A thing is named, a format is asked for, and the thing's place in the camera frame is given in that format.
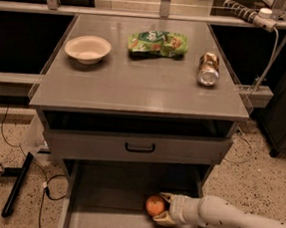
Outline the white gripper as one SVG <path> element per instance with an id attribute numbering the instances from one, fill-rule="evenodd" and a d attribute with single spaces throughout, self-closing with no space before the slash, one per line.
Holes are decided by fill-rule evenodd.
<path id="1" fill-rule="evenodd" d="M 160 226 L 200 225 L 199 206 L 200 200 L 185 195 L 174 193 L 160 193 L 159 196 L 170 204 L 168 212 L 164 211 L 152 216 L 152 221 Z"/>

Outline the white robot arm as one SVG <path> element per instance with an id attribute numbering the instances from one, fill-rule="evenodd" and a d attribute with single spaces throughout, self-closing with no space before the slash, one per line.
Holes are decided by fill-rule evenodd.
<path id="1" fill-rule="evenodd" d="M 152 220 L 161 226 L 195 225 L 203 228 L 286 228 L 286 222 L 244 212 L 218 196 L 201 198 L 161 193 L 168 209 Z"/>

